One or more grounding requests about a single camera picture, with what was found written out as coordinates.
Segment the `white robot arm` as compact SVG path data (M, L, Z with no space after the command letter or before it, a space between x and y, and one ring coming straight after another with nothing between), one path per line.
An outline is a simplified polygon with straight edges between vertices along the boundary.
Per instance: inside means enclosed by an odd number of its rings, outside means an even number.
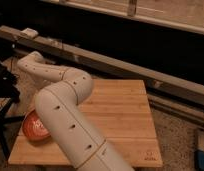
M48 64L37 51L21 58L18 67L48 82L35 97L35 110L77 171L134 171L78 109L93 90L87 72Z

